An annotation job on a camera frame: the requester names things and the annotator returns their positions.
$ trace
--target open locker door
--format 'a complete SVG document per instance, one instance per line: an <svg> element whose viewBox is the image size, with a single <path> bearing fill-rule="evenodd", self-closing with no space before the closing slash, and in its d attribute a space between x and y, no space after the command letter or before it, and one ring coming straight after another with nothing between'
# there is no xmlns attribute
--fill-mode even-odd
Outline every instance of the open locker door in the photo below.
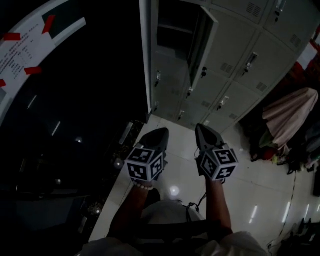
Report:
<svg viewBox="0 0 320 256"><path fill-rule="evenodd" d="M203 6L200 7L197 32L194 37L194 47L189 58L190 85L194 90L199 79L206 76L205 63L217 33L219 22Z"/></svg>

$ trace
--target pink cloth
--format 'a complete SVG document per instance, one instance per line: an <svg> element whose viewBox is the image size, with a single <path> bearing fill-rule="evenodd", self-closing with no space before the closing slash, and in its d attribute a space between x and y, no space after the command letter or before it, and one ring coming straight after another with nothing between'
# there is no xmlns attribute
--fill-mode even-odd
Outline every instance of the pink cloth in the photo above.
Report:
<svg viewBox="0 0 320 256"><path fill-rule="evenodd" d="M288 150L288 141L306 121L318 101L318 92L303 88L277 100L263 109L262 118L274 137L279 150Z"/></svg>

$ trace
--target bracelet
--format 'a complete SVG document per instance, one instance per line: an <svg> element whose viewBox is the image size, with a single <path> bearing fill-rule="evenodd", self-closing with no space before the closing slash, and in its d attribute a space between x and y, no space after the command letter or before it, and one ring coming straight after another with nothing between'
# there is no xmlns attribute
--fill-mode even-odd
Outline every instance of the bracelet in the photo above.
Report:
<svg viewBox="0 0 320 256"><path fill-rule="evenodd" d="M153 189L154 189L153 186L147 187L147 186L141 185L140 183L136 182L135 180L133 180L132 182L133 182L133 184L134 184L135 186L137 186L138 188L143 189L143 190L149 190L149 191L150 191L150 190L153 190Z"/></svg>

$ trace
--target red tape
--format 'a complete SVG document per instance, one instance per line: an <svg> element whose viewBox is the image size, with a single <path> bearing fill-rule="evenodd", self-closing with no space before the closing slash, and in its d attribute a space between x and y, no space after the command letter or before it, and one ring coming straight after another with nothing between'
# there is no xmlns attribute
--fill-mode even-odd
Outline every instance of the red tape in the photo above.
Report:
<svg viewBox="0 0 320 256"><path fill-rule="evenodd" d="M35 66L35 67L27 67L24 69L24 71L27 75L33 75L33 74L40 74L42 72L42 69L40 66Z"/></svg>
<svg viewBox="0 0 320 256"><path fill-rule="evenodd" d="M49 15L48 18L46 19L46 22L44 24L44 28L42 31L42 34L47 33L50 31L52 23L54 22L56 15Z"/></svg>
<svg viewBox="0 0 320 256"><path fill-rule="evenodd" d="M3 79L0 79L0 87L6 86L6 82Z"/></svg>
<svg viewBox="0 0 320 256"><path fill-rule="evenodd" d="M5 33L3 35L3 40L4 41L20 41L20 33Z"/></svg>

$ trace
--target locker vent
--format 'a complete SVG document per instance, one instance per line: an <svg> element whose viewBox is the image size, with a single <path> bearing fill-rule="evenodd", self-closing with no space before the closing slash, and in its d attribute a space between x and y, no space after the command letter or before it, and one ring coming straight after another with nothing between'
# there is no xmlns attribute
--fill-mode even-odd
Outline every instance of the locker vent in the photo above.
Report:
<svg viewBox="0 0 320 256"><path fill-rule="evenodd" d="M209 102L206 102L206 101L202 101L202 106L208 108L210 106L210 103Z"/></svg>
<svg viewBox="0 0 320 256"><path fill-rule="evenodd" d="M172 89L171 93L176 96L179 96L180 94L179 90L175 90L175 89Z"/></svg>
<svg viewBox="0 0 320 256"><path fill-rule="evenodd" d="M231 115L229 115L229 118L236 120L238 118L238 116L235 114L231 114Z"/></svg>
<svg viewBox="0 0 320 256"><path fill-rule="evenodd" d="M246 12L249 14L252 14L255 17L259 17L260 12L261 12L261 8L257 5L255 5L254 3L249 2L246 7Z"/></svg>
<svg viewBox="0 0 320 256"><path fill-rule="evenodd" d="M290 42L295 46L295 48L298 48L301 44L301 39L297 37L296 34L293 34L293 36L290 39Z"/></svg>
<svg viewBox="0 0 320 256"><path fill-rule="evenodd" d="M231 66L231 65L228 65L227 63L223 63L222 66L220 67L220 70L230 74L231 70L233 69L234 67Z"/></svg>
<svg viewBox="0 0 320 256"><path fill-rule="evenodd" d="M264 83L262 83L262 82L260 82L258 85L257 85L257 87L256 87L260 92L264 92L265 91L265 89L267 89L268 88L268 86L266 86Z"/></svg>

